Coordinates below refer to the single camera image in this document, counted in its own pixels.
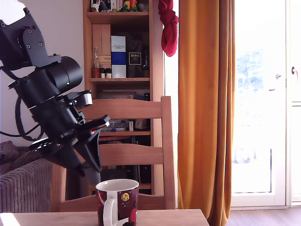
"cushion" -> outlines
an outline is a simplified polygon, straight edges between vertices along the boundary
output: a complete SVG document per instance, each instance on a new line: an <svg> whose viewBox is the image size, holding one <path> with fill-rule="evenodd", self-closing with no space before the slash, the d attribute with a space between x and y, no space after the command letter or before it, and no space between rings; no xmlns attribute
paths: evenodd
<svg viewBox="0 0 301 226"><path fill-rule="evenodd" d="M0 165L16 160L18 156L19 153L13 142L9 140L0 144Z"/></svg>
<svg viewBox="0 0 301 226"><path fill-rule="evenodd" d="M18 151L18 158L25 154L26 152L29 152L29 148L28 147L16 147L17 151Z"/></svg>
<svg viewBox="0 0 301 226"><path fill-rule="evenodd" d="M26 152L13 162L12 170L24 166L39 158L41 158L41 154L39 152Z"/></svg>
<svg viewBox="0 0 301 226"><path fill-rule="evenodd" d="M13 164L11 162L4 163L0 166L0 175L11 171Z"/></svg>

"glass door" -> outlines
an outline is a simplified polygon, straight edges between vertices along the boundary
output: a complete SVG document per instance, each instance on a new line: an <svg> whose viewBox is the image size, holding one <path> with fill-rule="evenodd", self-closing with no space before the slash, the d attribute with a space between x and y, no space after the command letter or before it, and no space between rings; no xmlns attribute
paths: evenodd
<svg viewBox="0 0 301 226"><path fill-rule="evenodd" d="M232 207L285 205L285 0L236 0Z"/></svg>
<svg viewBox="0 0 301 226"><path fill-rule="evenodd" d="M290 0L291 81L291 191L292 201L301 202L301 1Z"/></svg>

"orange curtain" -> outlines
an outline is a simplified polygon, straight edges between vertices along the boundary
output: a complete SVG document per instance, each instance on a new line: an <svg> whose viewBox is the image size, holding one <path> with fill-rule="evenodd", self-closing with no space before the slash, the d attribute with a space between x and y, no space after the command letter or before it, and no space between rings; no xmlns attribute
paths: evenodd
<svg viewBox="0 0 301 226"><path fill-rule="evenodd" d="M224 226L231 203L234 0L180 0L179 208Z"/></svg>

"white mug handle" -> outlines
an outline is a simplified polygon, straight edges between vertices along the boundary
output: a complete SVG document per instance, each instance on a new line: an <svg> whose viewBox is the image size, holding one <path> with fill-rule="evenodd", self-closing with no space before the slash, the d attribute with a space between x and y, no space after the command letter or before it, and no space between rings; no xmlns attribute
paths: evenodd
<svg viewBox="0 0 301 226"><path fill-rule="evenodd" d="M103 225L104 226L116 226L116 223L113 225L113 219L112 219L114 202L115 202L115 199L109 198L104 203L104 208L103 208Z"/></svg>

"wooden floor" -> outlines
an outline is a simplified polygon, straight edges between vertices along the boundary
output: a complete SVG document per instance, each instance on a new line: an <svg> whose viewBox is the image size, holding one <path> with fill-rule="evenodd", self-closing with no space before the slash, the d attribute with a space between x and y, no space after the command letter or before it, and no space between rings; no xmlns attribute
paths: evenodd
<svg viewBox="0 0 301 226"><path fill-rule="evenodd" d="M226 226L301 226L301 208L231 211Z"/></svg>

